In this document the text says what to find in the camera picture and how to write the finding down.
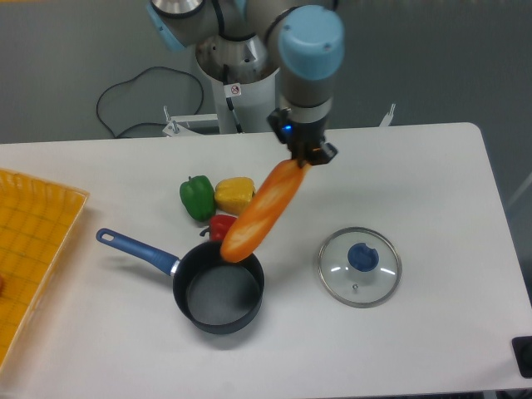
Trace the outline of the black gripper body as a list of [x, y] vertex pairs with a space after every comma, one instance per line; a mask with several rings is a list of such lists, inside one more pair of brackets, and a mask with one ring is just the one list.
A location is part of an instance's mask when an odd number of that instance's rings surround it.
[[287, 146], [298, 165], [325, 165], [337, 155], [337, 148], [325, 137], [327, 121], [326, 116], [310, 122], [296, 121], [288, 108], [276, 108], [267, 117], [278, 141]]

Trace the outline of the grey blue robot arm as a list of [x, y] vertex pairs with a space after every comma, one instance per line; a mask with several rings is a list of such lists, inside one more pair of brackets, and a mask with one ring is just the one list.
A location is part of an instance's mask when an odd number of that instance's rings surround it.
[[335, 1], [149, 1], [166, 45], [192, 47], [222, 134], [273, 131], [299, 164], [337, 154], [325, 138], [344, 57]]

